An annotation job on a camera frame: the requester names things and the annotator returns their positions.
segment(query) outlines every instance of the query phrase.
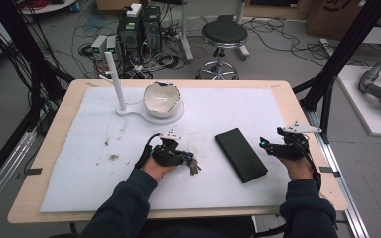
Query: stool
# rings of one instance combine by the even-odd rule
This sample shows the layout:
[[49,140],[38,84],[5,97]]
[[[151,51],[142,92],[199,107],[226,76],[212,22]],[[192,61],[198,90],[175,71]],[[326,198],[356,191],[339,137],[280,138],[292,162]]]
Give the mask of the stool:
[[218,60],[207,63],[198,72],[196,79],[239,79],[237,70],[224,62],[225,49],[243,46],[247,40],[246,29],[232,20],[216,20],[203,27],[202,37],[209,44],[217,46],[214,56]]

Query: person's right hand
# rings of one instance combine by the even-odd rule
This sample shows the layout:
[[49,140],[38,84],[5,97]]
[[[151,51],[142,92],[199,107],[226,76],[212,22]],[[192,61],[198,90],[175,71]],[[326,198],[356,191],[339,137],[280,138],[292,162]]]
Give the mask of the person's right hand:
[[147,162],[145,162],[142,170],[146,172],[148,175],[153,177],[156,181],[159,181],[165,173],[173,171],[177,166],[164,167],[159,165],[159,163],[154,160],[151,156],[148,158]]
[[285,158],[278,159],[284,164],[284,166],[286,166],[290,180],[313,179],[311,163],[309,163],[306,157],[302,157],[301,159],[295,161]]

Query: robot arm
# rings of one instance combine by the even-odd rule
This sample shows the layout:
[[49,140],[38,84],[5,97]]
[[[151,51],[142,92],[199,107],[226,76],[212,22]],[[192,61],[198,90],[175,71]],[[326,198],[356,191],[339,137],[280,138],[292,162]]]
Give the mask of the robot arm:
[[373,84],[373,82],[379,77],[380,70],[381,61],[377,62],[370,70],[363,74],[360,79],[360,83],[358,84],[358,89],[363,93],[367,93],[378,98],[381,103],[381,87]]

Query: person's left hand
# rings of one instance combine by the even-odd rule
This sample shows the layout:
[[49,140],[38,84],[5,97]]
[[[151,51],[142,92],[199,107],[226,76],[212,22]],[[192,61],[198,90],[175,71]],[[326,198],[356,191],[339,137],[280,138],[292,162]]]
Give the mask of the person's left hand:
[[148,175],[159,181],[165,173],[173,171],[177,166],[164,167],[159,165],[153,157],[148,158],[147,162],[142,167],[142,170]]

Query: white vertical rod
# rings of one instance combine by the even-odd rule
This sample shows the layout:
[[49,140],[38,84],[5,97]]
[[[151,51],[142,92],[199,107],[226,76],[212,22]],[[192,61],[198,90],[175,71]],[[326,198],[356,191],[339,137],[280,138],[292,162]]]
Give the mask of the white vertical rod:
[[114,59],[112,52],[104,52],[106,55],[107,64],[109,65],[109,72],[107,74],[111,74],[114,89],[116,90],[117,99],[119,100],[120,110],[126,110],[125,98],[123,97],[122,86],[120,84],[119,76],[117,75],[116,65],[114,64]]
[[237,8],[237,15],[236,15],[236,23],[241,24],[242,23],[242,17],[243,17],[243,11],[244,6],[246,5],[246,0],[241,0],[239,2],[239,6]]
[[182,38],[187,38],[187,0],[182,0]]

